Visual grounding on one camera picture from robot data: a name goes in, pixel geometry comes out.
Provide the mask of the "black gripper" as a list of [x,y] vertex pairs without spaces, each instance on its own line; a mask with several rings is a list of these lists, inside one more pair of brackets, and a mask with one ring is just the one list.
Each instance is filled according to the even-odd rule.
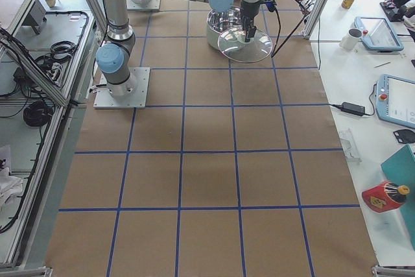
[[276,11],[276,0],[241,0],[242,40],[246,43],[255,36],[256,26],[254,18],[258,15],[261,5],[265,5],[269,12]]

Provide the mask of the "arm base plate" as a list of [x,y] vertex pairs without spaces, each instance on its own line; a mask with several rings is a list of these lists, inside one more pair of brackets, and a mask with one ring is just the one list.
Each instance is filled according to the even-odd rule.
[[126,0],[129,11],[159,11],[161,0]]
[[129,79],[120,85],[108,84],[104,75],[101,75],[100,84],[104,84],[104,86],[96,89],[94,108],[146,107],[150,68],[130,67],[129,70]]

